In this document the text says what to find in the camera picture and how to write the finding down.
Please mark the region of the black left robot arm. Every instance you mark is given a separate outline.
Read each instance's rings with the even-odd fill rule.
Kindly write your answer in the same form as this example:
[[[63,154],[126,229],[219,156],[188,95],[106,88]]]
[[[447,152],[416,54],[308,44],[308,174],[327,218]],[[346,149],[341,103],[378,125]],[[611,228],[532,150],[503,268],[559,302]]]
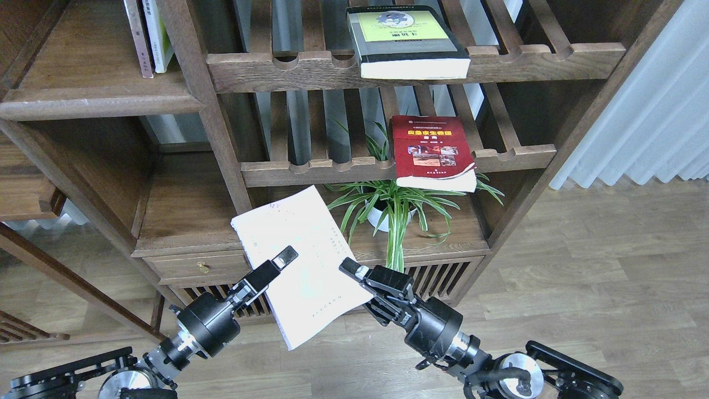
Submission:
[[[224,299],[203,293],[185,308],[175,308],[179,334],[166,338],[141,359],[131,347],[105,352],[11,381],[7,398],[74,398],[86,382],[104,376],[99,398],[175,398],[175,378],[193,356],[208,359],[240,333],[236,311],[250,305],[298,257],[286,247],[239,280]]]

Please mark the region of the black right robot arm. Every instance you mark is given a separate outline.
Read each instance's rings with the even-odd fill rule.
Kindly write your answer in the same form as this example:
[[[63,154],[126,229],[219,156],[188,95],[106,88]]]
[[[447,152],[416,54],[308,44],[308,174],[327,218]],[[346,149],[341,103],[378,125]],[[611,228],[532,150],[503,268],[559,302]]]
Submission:
[[[623,392],[617,378],[535,341],[525,352],[493,358],[476,336],[461,331],[458,311],[437,298],[417,296],[408,274],[368,268],[351,258],[340,270],[372,293],[364,307],[375,320],[405,329],[405,343],[423,357],[416,369],[433,365],[457,378],[467,398],[535,398],[545,384],[559,398],[618,398]]]

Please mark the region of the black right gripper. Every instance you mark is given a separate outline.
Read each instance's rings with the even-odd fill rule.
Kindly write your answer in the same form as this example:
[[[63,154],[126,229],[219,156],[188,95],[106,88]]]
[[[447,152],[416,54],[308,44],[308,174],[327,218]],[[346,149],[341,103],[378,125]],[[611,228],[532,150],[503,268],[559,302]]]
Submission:
[[[370,269],[349,257],[338,269],[374,295],[364,304],[370,315],[383,326],[404,328],[405,343],[428,361],[463,359],[463,316],[438,298],[418,297],[409,275],[383,266]]]

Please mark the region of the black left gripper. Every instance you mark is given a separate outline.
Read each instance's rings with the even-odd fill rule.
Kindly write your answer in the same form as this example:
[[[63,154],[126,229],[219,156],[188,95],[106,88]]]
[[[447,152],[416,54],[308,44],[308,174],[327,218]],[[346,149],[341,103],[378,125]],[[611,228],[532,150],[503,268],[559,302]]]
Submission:
[[[223,300],[203,293],[190,305],[178,310],[181,330],[169,342],[169,358],[190,358],[195,354],[208,358],[219,353],[240,333],[234,313],[258,298],[298,256],[293,247],[286,247],[239,280]]]

